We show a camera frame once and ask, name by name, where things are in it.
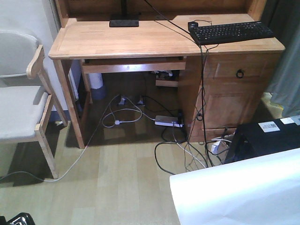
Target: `sticker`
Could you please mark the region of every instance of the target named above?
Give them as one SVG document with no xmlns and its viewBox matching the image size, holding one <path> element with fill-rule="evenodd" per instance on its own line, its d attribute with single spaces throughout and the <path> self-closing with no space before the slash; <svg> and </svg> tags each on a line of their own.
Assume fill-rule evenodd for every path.
<svg viewBox="0 0 300 225">
<path fill-rule="evenodd" d="M 295 122 L 295 121 L 292 120 L 291 117 L 282 118 L 280 120 L 281 120 L 281 122 L 283 122 L 283 124 L 290 124 L 290 123 L 294 123 Z"/>
<path fill-rule="evenodd" d="M 273 132 L 273 131 L 279 131 L 279 127 L 277 127 L 276 123 L 272 122 L 264 122 L 264 123 L 259 123 L 258 124 L 262 130 L 267 133 L 267 132 Z"/>
</svg>

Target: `white sheet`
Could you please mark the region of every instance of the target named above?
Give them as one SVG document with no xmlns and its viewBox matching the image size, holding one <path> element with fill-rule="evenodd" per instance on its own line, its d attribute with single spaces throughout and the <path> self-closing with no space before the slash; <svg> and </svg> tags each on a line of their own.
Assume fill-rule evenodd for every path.
<svg viewBox="0 0 300 225">
<path fill-rule="evenodd" d="M 170 177 L 181 225 L 300 224 L 300 149 Z"/>
</svg>

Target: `drawer handle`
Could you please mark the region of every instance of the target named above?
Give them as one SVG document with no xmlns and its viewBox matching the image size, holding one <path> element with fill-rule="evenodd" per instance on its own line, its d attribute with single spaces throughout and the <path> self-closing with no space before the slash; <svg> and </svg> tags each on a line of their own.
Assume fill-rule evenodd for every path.
<svg viewBox="0 0 300 225">
<path fill-rule="evenodd" d="M 244 77 L 244 71 L 239 69 L 237 72 L 236 72 L 236 77 L 241 79 Z"/>
</svg>

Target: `white power strip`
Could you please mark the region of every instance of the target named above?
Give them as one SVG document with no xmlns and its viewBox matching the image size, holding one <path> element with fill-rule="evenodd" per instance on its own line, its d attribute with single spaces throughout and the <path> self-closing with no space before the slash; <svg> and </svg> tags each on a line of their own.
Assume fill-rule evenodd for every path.
<svg viewBox="0 0 300 225">
<path fill-rule="evenodd" d="M 173 116 L 156 116 L 155 124 L 160 126 L 167 126 L 167 127 L 174 126 L 176 128 L 183 127 L 183 124 L 178 124 L 177 117 L 173 117 Z"/>
</svg>

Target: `black keyboard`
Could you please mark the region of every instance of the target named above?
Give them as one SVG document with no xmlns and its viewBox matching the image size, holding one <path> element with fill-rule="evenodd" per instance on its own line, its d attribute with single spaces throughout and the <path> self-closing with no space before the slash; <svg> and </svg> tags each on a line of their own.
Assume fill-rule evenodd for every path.
<svg viewBox="0 0 300 225">
<path fill-rule="evenodd" d="M 203 27 L 199 27 L 197 22 L 189 22 L 188 31 L 197 45 L 213 45 L 274 37 L 274 33 L 260 21 Z"/>
</svg>

